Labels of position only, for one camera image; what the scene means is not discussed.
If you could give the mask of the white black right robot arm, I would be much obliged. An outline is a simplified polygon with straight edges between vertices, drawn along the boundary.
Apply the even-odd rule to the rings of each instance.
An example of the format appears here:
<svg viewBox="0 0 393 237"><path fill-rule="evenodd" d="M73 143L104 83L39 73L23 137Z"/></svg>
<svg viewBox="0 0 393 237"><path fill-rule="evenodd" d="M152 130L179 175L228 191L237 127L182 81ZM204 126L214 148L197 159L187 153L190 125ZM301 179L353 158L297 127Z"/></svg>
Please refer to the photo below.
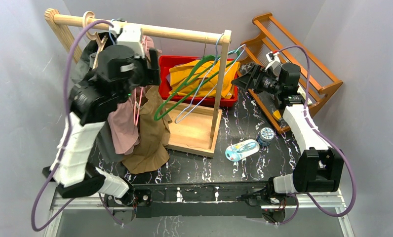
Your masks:
<svg viewBox="0 0 393 237"><path fill-rule="evenodd" d="M255 93L272 94L275 105L283 111L282 118L289 125L300 148L293 172L285 176L271 177L265 187L240 198L250 203L279 204L290 193L335 192L339 188L344 161L341 155L323 138L316 134L317 127L306 120L310 114L304 108L305 99L298 93L301 69L293 63L281 65L278 77L271 67L254 64L232 84Z"/></svg>

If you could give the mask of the yellow pleated skirt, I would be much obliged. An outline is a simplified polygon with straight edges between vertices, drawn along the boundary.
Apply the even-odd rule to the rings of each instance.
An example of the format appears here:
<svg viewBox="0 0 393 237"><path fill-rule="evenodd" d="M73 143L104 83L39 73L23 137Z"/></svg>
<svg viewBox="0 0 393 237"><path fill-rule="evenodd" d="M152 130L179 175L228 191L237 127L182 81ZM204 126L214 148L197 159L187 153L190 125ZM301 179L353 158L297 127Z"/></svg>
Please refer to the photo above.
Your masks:
<svg viewBox="0 0 393 237"><path fill-rule="evenodd" d="M169 70L169 82L172 88L172 94L179 86L188 78L194 66L199 62L199 60L194 60L190 63L175 66ZM178 96L185 96L194 89L199 89L196 96L197 97L214 97L216 96L216 84L218 82L218 71L220 68L220 63L217 62L214 68L211 70L213 61L208 61L200 66L191 75L188 85L185 85L180 90L178 90ZM226 74L224 76L223 88L221 92L222 98L231 98L232 90L232 80L234 80L237 70L240 68L239 62L231 63L226 67Z"/></svg>

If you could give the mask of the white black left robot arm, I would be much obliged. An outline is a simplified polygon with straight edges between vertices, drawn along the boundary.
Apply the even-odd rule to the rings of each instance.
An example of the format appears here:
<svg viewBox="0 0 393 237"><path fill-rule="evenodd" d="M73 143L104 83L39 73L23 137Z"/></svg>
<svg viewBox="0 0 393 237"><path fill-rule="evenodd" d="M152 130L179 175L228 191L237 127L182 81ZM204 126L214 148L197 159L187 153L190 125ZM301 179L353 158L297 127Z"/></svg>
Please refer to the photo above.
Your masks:
<svg viewBox="0 0 393 237"><path fill-rule="evenodd" d="M95 167L88 157L109 114L126 102L135 88L160 84L158 51L150 48L140 56L128 46L111 45L96 59L97 67L70 90L69 113L58 154L43 174L56 182L56 190L63 198L99 193L130 205L135 198L134 187Z"/></svg>

